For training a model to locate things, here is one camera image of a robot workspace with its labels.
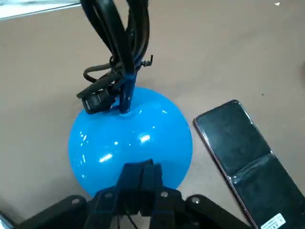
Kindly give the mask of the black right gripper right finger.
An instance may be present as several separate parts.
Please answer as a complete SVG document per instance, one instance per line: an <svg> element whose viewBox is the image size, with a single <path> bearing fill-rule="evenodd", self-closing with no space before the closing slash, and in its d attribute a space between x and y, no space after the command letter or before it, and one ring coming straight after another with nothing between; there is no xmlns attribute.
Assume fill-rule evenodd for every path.
<svg viewBox="0 0 305 229"><path fill-rule="evenodd" d="M182 198L180 191L164 186L162 167L145 162L142 174L142 214L150 216L151 229L246 229L240 219L199 194Z"/></svg>

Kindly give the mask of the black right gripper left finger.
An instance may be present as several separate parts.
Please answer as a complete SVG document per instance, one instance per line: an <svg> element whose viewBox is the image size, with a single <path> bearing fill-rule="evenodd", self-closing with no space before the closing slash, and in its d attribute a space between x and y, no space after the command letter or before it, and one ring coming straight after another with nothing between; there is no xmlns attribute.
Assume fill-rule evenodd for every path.
<svg viewBox="0 0 305 229"><path fill-rule="evenodd" d="M96 192L91 200L70 195L18 224L18 229L108 229L115 217L137 214L142 163L123 166L116 185Z"/></svg>

